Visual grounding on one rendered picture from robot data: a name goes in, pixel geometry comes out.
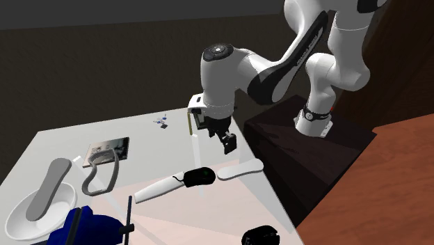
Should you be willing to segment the small blue and black pieces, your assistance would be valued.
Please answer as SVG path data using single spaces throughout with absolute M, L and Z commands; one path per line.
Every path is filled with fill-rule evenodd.
M 168 127 L 168 125 L 166 124 L 166 120 L 167 120 L 167 114 L 165 113 L 163 117 L 154 120 L 154 123 L 158 124 L 160 128 L 165 129 Z

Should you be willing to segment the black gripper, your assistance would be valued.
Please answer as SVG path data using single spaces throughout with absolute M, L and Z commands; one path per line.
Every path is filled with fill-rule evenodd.
M 232 121 L 231 117 L 214 119 L 209 116 L 205 116 L 204 121 L 209 132 L 209 137 L 212 138 L 215 135 L 219 137 L 220 142 L 223 144 L 225 155 L 236 149 L 236 135 L 229 133 L 229 126 Z

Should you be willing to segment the shiny metal plate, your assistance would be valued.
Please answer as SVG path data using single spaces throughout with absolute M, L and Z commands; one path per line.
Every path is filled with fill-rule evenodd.
M 82 167 L 83 168 L 91 167 L 90 163 L 88 162 L 88 159 L 93 154 L 103 150 L 110 150 L 110 149 L 113 149 L 116 152 L 120 161 L 126 160 L 128 157 L 128 150 L 129 150 L 129 137 L 111 139 L 107 141 L 90 144 L 88 151 L 86 153 L 86 157 L 83 161 Z

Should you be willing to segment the grey flat spatula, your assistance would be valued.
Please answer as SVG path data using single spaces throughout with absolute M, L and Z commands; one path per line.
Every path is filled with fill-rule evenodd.
M 27 208 L 28 221 L 37 221 L 47 213 L 61 182 L 71 167 L 72 162 L 66 158 L 57 158 L 50 163 L 40 188 Z

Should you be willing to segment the black round object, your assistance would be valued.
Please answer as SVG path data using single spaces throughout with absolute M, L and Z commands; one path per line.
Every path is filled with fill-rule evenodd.
M 280 245 L 280 236 L 272 226 L 259 226 L 243 234 L 241 245 Z

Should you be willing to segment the dark robot stand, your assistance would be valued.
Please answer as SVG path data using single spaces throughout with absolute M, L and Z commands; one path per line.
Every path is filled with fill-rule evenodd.
M 376 137 L 341 116 L 326 137 L 301 134 L 294 118 L 306 99 L 294 95 L 245 121 L 243 135 L 294 226 L 336 185 Z

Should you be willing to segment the blue bench vise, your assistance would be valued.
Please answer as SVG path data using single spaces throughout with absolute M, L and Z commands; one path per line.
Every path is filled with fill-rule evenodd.
M 132 199 L 129 196 L 125 224 L 111 216 L 94 214 L 86 205 L 69 211 L 63 226 L 51 232 L 47 240 L 31 245 L 129 245 L 129 235 L 135 230 Z

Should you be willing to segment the white flat spatula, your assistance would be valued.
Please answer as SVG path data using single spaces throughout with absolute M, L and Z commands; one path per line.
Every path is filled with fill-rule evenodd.
M 218 170 L 217 177 L 219 180 L 231 180 L 242 175 L 259 173 L 263 171 L 264 164 L 260 159 L 251 159 L 233 166 L 226 166 Z

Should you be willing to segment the white bowl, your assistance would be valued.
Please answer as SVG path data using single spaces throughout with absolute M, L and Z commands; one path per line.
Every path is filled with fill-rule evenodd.
M 69 211 L 75 208 L 77 192 L 66 182 L 61 182 L 49 209 L 37 221 L 29 221 L 26 211 L 37 191 L 22 199 L 11 211 L 5 223 L 5 234 L 16 241 L 30 241 L 44 237 L 63 225 Z

